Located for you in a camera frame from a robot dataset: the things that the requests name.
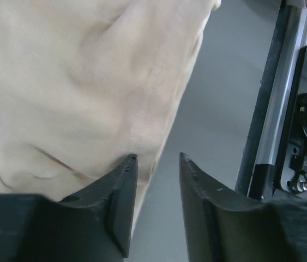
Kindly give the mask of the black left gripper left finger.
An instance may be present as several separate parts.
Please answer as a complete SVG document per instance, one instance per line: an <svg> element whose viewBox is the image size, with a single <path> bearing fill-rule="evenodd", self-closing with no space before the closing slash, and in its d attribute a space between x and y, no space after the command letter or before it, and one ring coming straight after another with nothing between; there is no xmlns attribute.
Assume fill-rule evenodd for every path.
<svg viewBox="0 0 307 262"><path fill-rule="evenodd" d="M129 256L138 178L138 159L130 154L105 176L61 200L62 204L90 210L123 258Z"/></svg>

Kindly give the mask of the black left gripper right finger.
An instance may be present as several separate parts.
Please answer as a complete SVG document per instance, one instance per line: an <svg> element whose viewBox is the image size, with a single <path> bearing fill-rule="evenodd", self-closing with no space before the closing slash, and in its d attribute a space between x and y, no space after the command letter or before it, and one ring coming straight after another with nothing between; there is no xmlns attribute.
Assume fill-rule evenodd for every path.
<svg viewBox="0 0 307 262"><path fill-rule="evenodd" d="M229 189L179 155L179 181L189 261L275 261L269 211Z"/></svg>

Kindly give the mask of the beige t shirt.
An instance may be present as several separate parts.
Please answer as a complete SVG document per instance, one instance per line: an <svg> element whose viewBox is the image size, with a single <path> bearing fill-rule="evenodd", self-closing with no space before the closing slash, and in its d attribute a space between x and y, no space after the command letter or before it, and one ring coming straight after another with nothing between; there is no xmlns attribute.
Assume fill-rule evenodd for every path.
<svg viewBox="0 0 307 262"><path fill-rule="evenodd" d="M0 193L59 201L128 154L138 217L220 1L0 1Z"/></svg>

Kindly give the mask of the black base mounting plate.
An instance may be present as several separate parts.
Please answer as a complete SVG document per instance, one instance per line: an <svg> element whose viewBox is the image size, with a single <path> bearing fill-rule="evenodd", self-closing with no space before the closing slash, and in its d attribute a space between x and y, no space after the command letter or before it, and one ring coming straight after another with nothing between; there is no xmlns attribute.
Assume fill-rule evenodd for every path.
<svg viewBox="0 0 307 262"><path fill-rule="evenodd" d="M274 196L307 199L307 45L294 71L274 178Z"/></svg>

